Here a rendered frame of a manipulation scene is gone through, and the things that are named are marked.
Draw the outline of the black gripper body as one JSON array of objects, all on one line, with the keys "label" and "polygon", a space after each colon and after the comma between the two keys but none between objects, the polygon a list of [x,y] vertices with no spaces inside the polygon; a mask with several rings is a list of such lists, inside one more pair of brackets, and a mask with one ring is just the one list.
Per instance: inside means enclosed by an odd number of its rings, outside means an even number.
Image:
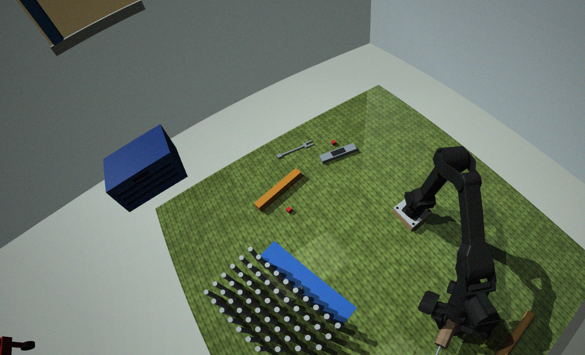
[{"label": "black gripper body", "polygon": [[[474,329],[463,305],[453,299],[452,294],[448,303],[443,304],[438,302],[438,299],[439,294],[432,291],[426,291],[425,295],[422,297],[420,305],[418,306],[418,310],[428,315],[432,314],[433,312],[433,315],[439,318],[441,318],[441,316],[444,314],[444,316],[448,316],[451,319],[464,323],[464,327]],[[478,333],[474,330],[473,333],[475,336],[480,337],[486,341],[491,336],[492,330],[493,329],[482,333]]]}]

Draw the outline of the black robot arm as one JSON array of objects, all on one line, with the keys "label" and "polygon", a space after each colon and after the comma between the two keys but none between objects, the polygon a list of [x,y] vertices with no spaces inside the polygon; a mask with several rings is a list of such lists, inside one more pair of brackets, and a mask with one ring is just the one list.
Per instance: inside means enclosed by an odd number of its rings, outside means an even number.
[{"label": "black robot arm", "polygon": [[[463,146],[438,148],[433,168],[425,183],[411,192],[404,192],[405,215],[416,221],[425,209],[436,205],[436,194],[447,182],[458,190],[462,244],[457,251],[457,281],[451,280],[447,293],[463,305],[473,328],[488,332],[501,322],[488,294],[496,291],[495,263],[485,241],[481,177],[476,160]],[[469,173],[460,173],[468,169]],[[480,283],[480,279],[487,282]]]}]

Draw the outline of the orange rectangular bar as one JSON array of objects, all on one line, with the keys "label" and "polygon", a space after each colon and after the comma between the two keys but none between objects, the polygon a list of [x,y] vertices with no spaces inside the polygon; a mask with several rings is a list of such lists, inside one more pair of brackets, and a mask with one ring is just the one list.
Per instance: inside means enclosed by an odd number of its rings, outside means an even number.
[{"label": "orange rectangular bar", "polygon": [[259,211],[263,211],[264,208],[270,205],[275,199],[278,198],[278,196],[285,192],[301,177],[301,172],[295,168],[287,176],[285,176],[284,179],[280,180],[278,184],[265,193],[265,195],[260,197],[258,201],[254,202],[255,206],[259,209]]}]

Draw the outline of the blue flat strip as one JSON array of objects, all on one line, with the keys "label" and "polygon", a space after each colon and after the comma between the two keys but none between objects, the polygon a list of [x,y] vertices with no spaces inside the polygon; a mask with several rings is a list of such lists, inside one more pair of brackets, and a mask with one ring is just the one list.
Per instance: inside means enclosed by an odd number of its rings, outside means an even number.
[{"label": "blue flat strip", "polygon": [[302,265],[277,242],[273,242],[262,254],[264,261],[269,262],[275,271],[295,287],[302,287],[299,290],[302,296],[309,297],[313,305],[318,305],[321,312],[328,313],[330,319],[342,325],[353,314],[356,306],[351,304],[345,297],[340,296],[333,288],[313,274],[307,267]]}]

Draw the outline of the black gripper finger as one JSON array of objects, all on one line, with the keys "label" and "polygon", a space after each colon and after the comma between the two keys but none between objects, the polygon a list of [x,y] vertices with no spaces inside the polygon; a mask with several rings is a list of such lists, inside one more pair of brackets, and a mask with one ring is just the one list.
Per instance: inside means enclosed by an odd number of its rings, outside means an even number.
[{"label": "black gripper finger", "polygon": [[464,323],[460,322],[459,326],[456,328],[455,332],[453,333],[453,336],[457,336],[457,335],[465,334],[465,333],[472,335],[473,329],[469,329],[467,327],[464,327]]},{"label": "black gripper finger", "polygon": [[443,325],[443,321],[444,321],[444,314],[441,316],[441,318],[439,318],[439,317],[433,315],[433,312],[432,312],[432,318],[434,319],[434,321],[436,321],[438,328],[441,329],[441,327]]}]

